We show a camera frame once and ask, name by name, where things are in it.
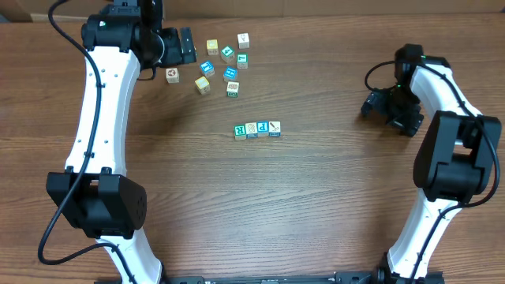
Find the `cable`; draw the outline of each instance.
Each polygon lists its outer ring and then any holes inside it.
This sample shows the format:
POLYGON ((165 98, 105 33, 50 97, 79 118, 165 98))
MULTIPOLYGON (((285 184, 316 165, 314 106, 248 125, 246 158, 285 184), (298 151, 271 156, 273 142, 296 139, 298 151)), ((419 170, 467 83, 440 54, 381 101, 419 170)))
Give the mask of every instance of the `cable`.
MULTIPOLYGON (((395 64, 395 63, 396 63, 396 61, 388 61, 388 62, 382 62, 380 64, 377 64, 377 65, 373 66, 366 73, 366 75, 365 75, 365 86, 366 86, 366 88, 368 90, 372 91, 372 92, 383 92, 383 91, 388 91, 389 92, 390 90, 392 90, 393 88, 395 88, 395 86, 394 86, 394 87, 390 87, 390 88, 387 88, 387 89, 380 90, 378 88, 372 88, 368 84, 368 77, 370 76, 370 74, 372 74, 373 71, 375 71, 377 68, 379 68, 381 66, 395 64)), ((460 203, 460 204, 457 204, 457 205, 455 205, 453 207, 449 207, 446 210, 440 212, 440 214, 436 218, 436 221, 433 223, 433 226, 430 229, 430 231, 428 233, 428 236, 426 237, 426 240, 425 240, 423 246, 421 247, 421 251, 417 255, 417 261, 414 264, 412 275, 410 276, 410 280, 408 281, 408 283, 411 284, 414 281, 414 279, 415 279, 415 276, 416 276, 416 273, 417 273, 417 269, 419 268, 419 265, 421 264, 423 255, 425 254, 426 249, 427 249, 427 247, 429 245, 429 242, 431 241, 431 239, 433 237, 433 234, 436 231, 436 228, 440 224, 440 221, 442 221, 442 219, 445 217, 445 215, 447 213, 449 213, 450 211, 453 211, 455 209, 477 207, 477 206, 480 206, 480 205, 485 204, 486 202, 488 202, 495 195, 496 190, 498 189, 498 184, 499 184, 499 179, 500 179, 500 169, 499 169, 498 155, 496 153, 496 149, 495 149, 494 145, 491 142, 491 139, 489 138, 488 132, 484 129, 484 126, 477 120, 476 116, 466 107, 465 102, 463 102, 461 96, 459 95, 458 90, 456 90, 456 87, 452 84, 452 82, 450 82, 447 79, 447 77, 445 76, 445 74, 442 74, 442 73, 436 71, 435 69, 427 66, 424 63, 415 63, 415 62, 406 62, 406 63, 409 63, 411 65, 419 66, 421 68, 427 69, 428 71, 430 71, 430 72, 434 73, 435 75, 437 75, 438 77, 440 77, 440 79, 442 79, 449 86, 449 88, 451 89, 454 97, 458 101, 459 106, 463 109, 463 111, 465 111, 465 113, 470 118, 472 118, 474 120, 475 126, 479 129, 479 131, 481 131, 482 136, 484 137, 484 140, 486 141, 486 144, 489 147, 489 151, 491 152, 492 160, 493 160, 493 163, 495 165, 495 170, 494 170, 494 172, 495 172, 495 179, 494 179, 494 182, 493 182, 493 185, 492 185, 491 189, 489 190, 488 195, 486 195, 482 200, 479 200, 477 202, 473 202, 473 203, 470 203, 470 204, 461 204, 460 203)))
POLYGON ((100 80, 99 71, 98 71, 98 68, 97 68, 97 66, 95 64, 95 61, 93 60, 93 58, 91 57, 91 55, 79 43, 77 43, 74 39, 72 39, 70 37, 70 35, 67 35, 63 30, 61 30, 60 27, 56 24, 56 22, 54 22, 54 18, 53 18, 54 11, 61 4, 66 3, 68 1, 69 0, 58 0, 58 1, 56 1, 56 3, 53 4, 49 8, 47 16, 49 17, 49 22, 53 26, 53 28, 60 35, 62 35, 65 39, 67 39, 72 45, 74 45, 75 48, 77 48, 86 57, 86 59, 89 61, 89 64, 93 68, 93 72, 95 73, 95 78, 96 78, 95 115, 93 117, 93 124, 92 124, 91 134, 89 136, 88 148, 86 149, 86 152, 84 153, 84 161, 82 163, 82 167, 80 168, 79 174, 77 175, 75 181, 72 183, 72 186, 70 187, 69 192, 67 193, 67 195, 65 196, 65 198, 63 199, 63 201, 60 203, 60 206, 58 207, 58 210, 56 210, 56 212, 54 213, 53 218, 49 222, 49 225, 47 225, 47 228, 46 228, 46 231, 44 232, 44 235, 40 239, 39 249, 38 249, 38 257, 39 257, 39 261, 41 263, 43 263, 43 264, 46 264, 46 265, 58 265, 58 264, 67 262, 69 260, 72 260, 72 259, 74 259, 74 258, 76 258, 78 256, 82 256, 86 252, 89 252, 89 251, 91 251, 93 249, 102 248, 102 247, 109 247, 109 248, 112 249, 112 252, 116 252, 118 254, 118 257, 119 257, 119 259, 120 259, 120 261, 121 261, 121 263, 122 263, 122 265, 123 265, 123 267, 124 267, 124 269, 126 271, 126 274, 129 277, 129 281, 132 282, 132 283, 134 283, 134 284, 137 284, 137 282, 135 281, 135 278, 133 277, 131 271, 128 268, 128 265, 127 265, 127 263, 125 261, 125 257, 122 255, 122 253, 119 250, 119 248, 117 247, 117 245, 113 245, 111 243, 101 243, 101 244, 90 245, 87 248, 81 249, 80 251, 75 252, 75 253, 73 253, 73 254, 71 254, 69 256, 63 257, 63 258, 61 258, 59 260, 48 260, 43 255, 43 251, 44 251, 44 247, 45 247, 45 245, 47 243, 47 239, 49 238, 49 235, 51 234, 51 231, 53 230, 54 225, 56 225, 56 222, 58 221, 59 216, 62 214, 63 209, 65 208, 65 206, 69 202, 70 198, 73 197, 73 194, 77 190, 78 185, 80 183, 80 180, 84 176, 84 172, 86 171, 86 168, 88 167, 89 159, 92 157, 93 144, 95 142, 96 129, 98 127, 98 120, 99 120, 100 107, 101 107, 100 105, 101 105, 101 102, 102 102, 102 88, 103 88, 103 86, 102 86, 102 81, 100 80))

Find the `wooden tabletop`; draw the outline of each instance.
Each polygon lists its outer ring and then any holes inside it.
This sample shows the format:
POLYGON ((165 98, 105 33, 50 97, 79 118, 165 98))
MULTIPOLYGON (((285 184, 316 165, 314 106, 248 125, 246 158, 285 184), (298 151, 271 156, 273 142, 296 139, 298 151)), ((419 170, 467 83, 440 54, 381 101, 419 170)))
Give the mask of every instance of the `wooden tabletop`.
MULTIPOLYGON (((80 41, 80 25, 62 27, 80 41)), ((174 21, 190 26, 216 74, 194 84, 197 64, 138 82, 126 136, 129 178, 148 193, 144 224, 169 275, 318 275, 370 270, 398 238, 416 196, 412 139, 364 120, 365 73, 405 43, 444 56, 471 103, 505 121, 503 14, 174 21), (237 47, 248 32, 249 69, 226 97, 225 63, 206 39, 237 47), (282 137, 234 140, 233 126, 282 122, 282 137)), ((49 24, 0 24, 0 282, 92 283, 118 276, 94 251, 57 267, 37 260, 56 206, 45 190, 73 145, 84 90, 83 56, 49 24)), ((395 83, 384 67, 371 84, 395 83)), ((499 149, 505 161, 505 150, 499 149)), ((505 193, 463 210, 430 262, 447 283, 505 282, 505 193)), ((94 241, 61 219, 46 255, 94 241)))

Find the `toy block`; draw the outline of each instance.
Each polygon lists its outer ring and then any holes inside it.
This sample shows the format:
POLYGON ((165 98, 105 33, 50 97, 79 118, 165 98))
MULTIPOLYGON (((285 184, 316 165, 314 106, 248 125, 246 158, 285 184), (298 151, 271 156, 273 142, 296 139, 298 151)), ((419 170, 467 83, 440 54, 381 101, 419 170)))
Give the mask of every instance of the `toy block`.
POLYGON ((221 50, 221 58, 227 64, 230 64, 235 59, 235 50, 230 46, 226 46, 221 50))
POLYGON ((258 122, 258 137, 268 136, 268 121, 258 122))
POLYGON ((255 122, 245 124, 245 136, 247 139, 258 137, 258 129, 256 128, 255 122))
POLYGON ((249 67, 249 56, 247 54, 237 54, 237 69, 247 69, 249 67))
POLYGON ((168 83, 179 83, 179 71, 177 68, 166 69, 166 81, 168 83))
POLYGON ((245 125, 234 126, 234 133, 235 133, 235 140, 244 140, 246 138, 245 125))
POLYGON ((215 74, 214 66, 212 65, 212 63, 210 61, 206 61, 206 62, 200 64, 200 71, 202 72, 202 74, 206 78, 209 78, 215 74))
POLYGON ((243 34, 238 34, 238 49, 246 49, 249 48, 249 34, 243 33, 243 34))
POLYGON ((281 136, 281 122, 280 121, 269 121, 268 122, 268 135, 279 137, 281 136))
POLYGON ((207 40, 207 53, 209 55, 217 55, 217 54, 219 54, 218 40, 217 39, 209 39, 209 40, 207 40))
POLYGON ((238 97, 238 82, 228 82, 228 88, 226 89, 226 95, 230 98, 238 97))
POLYGON ((236 69, 231 68, 231 67, 227 67, 223 76, 224 76, 224 80, 226 82, 236 81, 237 77, 238 77, 238 71, 236 69))
POLYGON ((201 77, 195 81, 198 91, 202 95, 206 95, 211 92, 211 85, 208 83, 207 78, 201 77))

